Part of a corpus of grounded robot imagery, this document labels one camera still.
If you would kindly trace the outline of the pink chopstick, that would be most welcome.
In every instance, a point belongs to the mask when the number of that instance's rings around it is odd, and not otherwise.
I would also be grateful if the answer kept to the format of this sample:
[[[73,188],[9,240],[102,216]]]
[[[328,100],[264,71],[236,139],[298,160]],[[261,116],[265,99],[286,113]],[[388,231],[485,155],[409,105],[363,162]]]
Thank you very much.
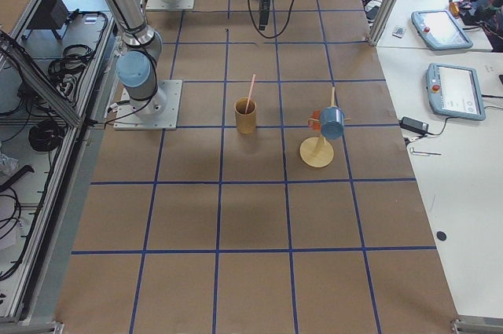
[[[254,73],[252,75],[252,78],[251,78],[251,83],[250,83],[250,87],[249,87],[249,91],[248,91],[248,97],[247,97],[247,100],[246,100],[244,114],[248,114],[248,108],[249,108],[249,105],[250,105],[250,100],[252,98],[252,91],[254,89],[255,79],[256,79],[256,74]]]

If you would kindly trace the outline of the bamboo cylinder holder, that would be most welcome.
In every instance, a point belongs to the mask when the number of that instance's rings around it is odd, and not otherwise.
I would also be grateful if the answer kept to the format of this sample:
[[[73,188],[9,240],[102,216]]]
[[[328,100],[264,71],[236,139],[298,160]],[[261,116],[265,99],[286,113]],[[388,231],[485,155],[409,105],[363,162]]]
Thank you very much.
[[[237,131],[241,134],[252,134],[256,128],[256,103],[246,97],[238,99],[234,104],[234,115]]]

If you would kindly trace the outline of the orange mug on stand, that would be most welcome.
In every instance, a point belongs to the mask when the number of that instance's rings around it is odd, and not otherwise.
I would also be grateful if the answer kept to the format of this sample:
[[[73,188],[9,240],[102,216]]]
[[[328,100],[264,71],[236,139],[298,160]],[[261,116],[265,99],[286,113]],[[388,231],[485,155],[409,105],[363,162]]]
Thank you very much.
[[[321,111],[317,110],[314,111],[310,118],[308,119],[308,126],[312,128],[313,130],[320,131],[321,130],[321,124],[320,124],[320,115]]]

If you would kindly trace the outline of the blue mug on stand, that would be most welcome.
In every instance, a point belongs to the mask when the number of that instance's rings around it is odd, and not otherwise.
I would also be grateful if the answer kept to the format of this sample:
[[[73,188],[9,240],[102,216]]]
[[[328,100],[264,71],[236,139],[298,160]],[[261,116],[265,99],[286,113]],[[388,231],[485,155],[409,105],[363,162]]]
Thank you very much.
[[[329,139],[336,140],[343,135],[345,115],[343,111],[336,107],[324,108],[319,116],[321,134]]]

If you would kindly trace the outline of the wooden mug tree stand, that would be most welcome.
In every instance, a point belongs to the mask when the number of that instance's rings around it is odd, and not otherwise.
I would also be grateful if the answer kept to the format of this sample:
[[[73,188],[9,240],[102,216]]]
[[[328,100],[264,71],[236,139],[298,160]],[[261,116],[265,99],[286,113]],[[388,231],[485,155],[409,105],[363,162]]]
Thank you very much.
[[[330,95],[330,105],[328,107],[338,107],[335,103],[335,96],[336,88],[333,86]],[[329,142],[329,139],[325,138],[321,134],[321,131],[318,132],[319,135],[317,137],[306,138],[301,143],[299,147],[299,154],[302,161],[308,166],[322,168],[328,166],[332,162],[334,157],[334,149],[332,147],[332,144]]]

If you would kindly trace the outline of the upper teach pendant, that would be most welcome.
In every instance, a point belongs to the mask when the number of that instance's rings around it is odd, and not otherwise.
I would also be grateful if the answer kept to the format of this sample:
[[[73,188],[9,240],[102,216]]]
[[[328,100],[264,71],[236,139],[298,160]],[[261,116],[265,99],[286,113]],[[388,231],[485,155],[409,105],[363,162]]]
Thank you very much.
[[[463,28],[446,10],[414,11],[411,21],[431,50],[466,50],[473,45]]]

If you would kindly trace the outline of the teach pendant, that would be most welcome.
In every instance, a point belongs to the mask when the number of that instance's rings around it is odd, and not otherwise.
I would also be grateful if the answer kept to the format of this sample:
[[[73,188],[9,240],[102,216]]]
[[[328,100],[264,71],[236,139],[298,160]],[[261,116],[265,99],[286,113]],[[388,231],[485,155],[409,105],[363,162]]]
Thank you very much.
[[[466,50],[473,45],[463,28],[446,10],[414,11],[411,21],[431,50]]]
[[[435,114],[475,121],[486,119],[474,68],[431,63],[425,78],[429,105]]]

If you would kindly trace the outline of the black power adapter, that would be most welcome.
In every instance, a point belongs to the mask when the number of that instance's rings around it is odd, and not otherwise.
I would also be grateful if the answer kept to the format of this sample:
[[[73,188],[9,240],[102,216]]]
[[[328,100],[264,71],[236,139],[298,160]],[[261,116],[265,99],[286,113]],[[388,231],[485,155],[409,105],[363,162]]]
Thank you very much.
[[[403,130],[414,132],[415,134],[419,135],[426,135],[428,133],[428,127],[429,127],[429,125],[426,122],[417,119],[412,119],[408,116],[403,116],[399,120],[399,126]]]

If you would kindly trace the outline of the lower teach pendant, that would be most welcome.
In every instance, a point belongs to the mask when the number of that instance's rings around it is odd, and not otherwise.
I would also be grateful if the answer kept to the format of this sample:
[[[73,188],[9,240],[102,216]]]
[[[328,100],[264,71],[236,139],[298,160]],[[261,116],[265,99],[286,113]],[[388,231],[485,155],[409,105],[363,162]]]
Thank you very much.
[[[435,114],[475,121],[486,119],[474,68],[431,63],[425,78],[429,105]]]

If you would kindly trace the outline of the metal hex key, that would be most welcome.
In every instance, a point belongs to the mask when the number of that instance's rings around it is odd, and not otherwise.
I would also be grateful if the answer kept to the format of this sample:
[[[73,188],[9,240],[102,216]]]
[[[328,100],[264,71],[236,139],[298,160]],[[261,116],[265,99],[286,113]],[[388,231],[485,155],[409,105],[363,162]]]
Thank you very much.
[[[425,151],[418,151],[416,150],[414,147],[411,147],[409,149],[409,152],[412,154],[412,155],[415,155],[415,156],[441,156],[441,153],[439,152],[425,152]]]

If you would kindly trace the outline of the black control box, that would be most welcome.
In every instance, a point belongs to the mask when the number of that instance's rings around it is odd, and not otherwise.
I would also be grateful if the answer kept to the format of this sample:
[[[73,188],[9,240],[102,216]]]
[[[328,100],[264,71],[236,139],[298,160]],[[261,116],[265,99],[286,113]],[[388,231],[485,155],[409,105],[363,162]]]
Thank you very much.
[[[34,30],[51,30],[56,39],[62,39],[68,27],[68,14],[68,8],[62,0],[42,0],[22,38],[28,39]]]

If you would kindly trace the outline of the aluminium cabinet frame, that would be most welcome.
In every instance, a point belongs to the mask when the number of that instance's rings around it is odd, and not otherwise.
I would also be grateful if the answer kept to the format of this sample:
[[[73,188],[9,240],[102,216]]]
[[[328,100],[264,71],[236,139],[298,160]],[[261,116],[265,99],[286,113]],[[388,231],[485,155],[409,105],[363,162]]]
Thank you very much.
[[[62,0],[67,30],[22,35],[42,0],[1,0],[1,150],[22,175],[1,192],[1,323],[55,318],[90,178],[83,122],[114,42],[105,0]]]

